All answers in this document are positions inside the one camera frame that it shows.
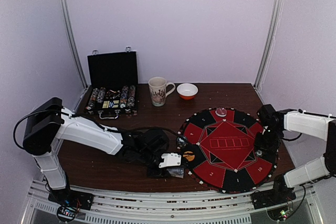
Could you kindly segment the blue playing card deck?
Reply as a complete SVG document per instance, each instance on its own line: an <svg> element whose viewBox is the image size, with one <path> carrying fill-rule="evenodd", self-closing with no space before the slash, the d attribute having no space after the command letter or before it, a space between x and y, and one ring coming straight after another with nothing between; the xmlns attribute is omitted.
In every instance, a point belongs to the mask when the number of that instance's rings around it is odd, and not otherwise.
<svg viewBox="0 0 336 224"><path fill-rule="evenodd" d="M168 167L168 168L166 168L166 171L172 177L184 178L184 167L181 167L181 166L178 166L178 167Z"/></svg>

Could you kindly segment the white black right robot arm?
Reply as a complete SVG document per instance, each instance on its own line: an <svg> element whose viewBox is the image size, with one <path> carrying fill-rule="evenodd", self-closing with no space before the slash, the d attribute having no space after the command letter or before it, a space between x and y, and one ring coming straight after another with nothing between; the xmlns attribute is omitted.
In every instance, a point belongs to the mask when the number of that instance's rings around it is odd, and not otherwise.
<svg viewBox="0 0 336 224"><path fill-rule="evenodd" d="M255 138L255 152L258 156L275 154L281 140L293 142L302 135L326 142L325 153L321 157L277 176L273 188L261 193L261 197L268 197L272 203L279 204L296 186L335 177L335 116L309 113L301 109L276 111L271 104L263 105L257 115L264 127L263 132Z"/></svg>

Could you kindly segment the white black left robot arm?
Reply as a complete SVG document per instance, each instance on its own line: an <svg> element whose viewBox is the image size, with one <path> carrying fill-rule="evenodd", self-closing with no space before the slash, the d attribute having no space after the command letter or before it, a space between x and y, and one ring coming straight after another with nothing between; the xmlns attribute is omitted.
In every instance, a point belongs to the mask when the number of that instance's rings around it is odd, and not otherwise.
<svg viewBox="0 0 336 224"><path fill-rule="evenodd" d="M141 162L155 176L166 176L169 167L182 165L180 154L166 151L170 143L167 133L178 138L181 134L155 126L127 130L102 125L85 114L71 112L58 97L24 116L14 130L22 121L26 121L25 133L17 147L33 156L50 190L64 205L71 205L76 197L52 147L56 139L93 147L126 162Z"/></svg>

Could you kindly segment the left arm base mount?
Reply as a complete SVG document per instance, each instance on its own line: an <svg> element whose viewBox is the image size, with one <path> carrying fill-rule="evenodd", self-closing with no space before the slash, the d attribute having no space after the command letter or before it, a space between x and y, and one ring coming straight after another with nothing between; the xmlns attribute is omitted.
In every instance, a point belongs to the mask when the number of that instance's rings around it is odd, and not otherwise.
<svg viewBox="0 0 336 224"><path fill-rule="evenodd" d="M75 220L80 210L90 210L94 195L79 191L72 191L69 196L54 196L49 193L48 200L58 203L56 210L57 218L62 222Z"/></svg>

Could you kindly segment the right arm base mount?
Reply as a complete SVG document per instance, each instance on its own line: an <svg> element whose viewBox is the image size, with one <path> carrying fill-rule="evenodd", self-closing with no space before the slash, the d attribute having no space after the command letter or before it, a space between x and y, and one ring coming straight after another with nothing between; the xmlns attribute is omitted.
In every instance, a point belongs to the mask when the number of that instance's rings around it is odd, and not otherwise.
<svg viewBox="0 0 336 224"><path fill-rule="evenodd" d="M251 194L254 209L267 209L268 217L273 221L285 221L293 212L293 201L296 194L290 190L285 193L276 193L274 189L256 191Z"/></svg>

